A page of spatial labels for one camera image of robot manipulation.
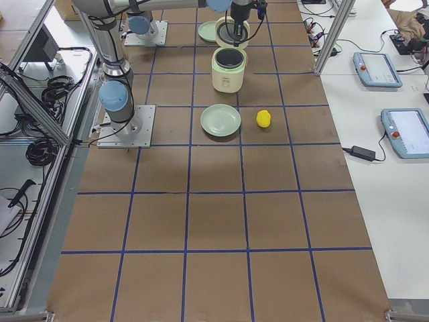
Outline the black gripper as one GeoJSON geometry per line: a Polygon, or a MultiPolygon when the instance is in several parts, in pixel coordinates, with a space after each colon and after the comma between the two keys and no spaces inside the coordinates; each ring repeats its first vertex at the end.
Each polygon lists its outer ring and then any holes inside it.
{"type": "Polygon", "coordinates": [[[251,0],[232,0],[230,6],[231,17],[234,19],[234,46],[241,43],[242,25],[244,21],[249,19],[251,10],[251,0]]]}

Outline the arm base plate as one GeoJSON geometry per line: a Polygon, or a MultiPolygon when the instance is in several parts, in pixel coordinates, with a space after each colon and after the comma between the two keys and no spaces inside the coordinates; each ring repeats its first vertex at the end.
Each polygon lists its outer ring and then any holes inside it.
{"type": "Polygon", "coordinates": [[[96,141],[98,148],[149,148],[156,114],[155,105],[136,105],[134,116],[125,126],[111,121],[105,112],[100,139],[96,141]]]}
{"type": "Polygon", "coordinates": [[[129,33],[125,38],[128,47],[165,46],[168,30],[167,21],[149,21],[133,17],[129,19],[129,33]]]}

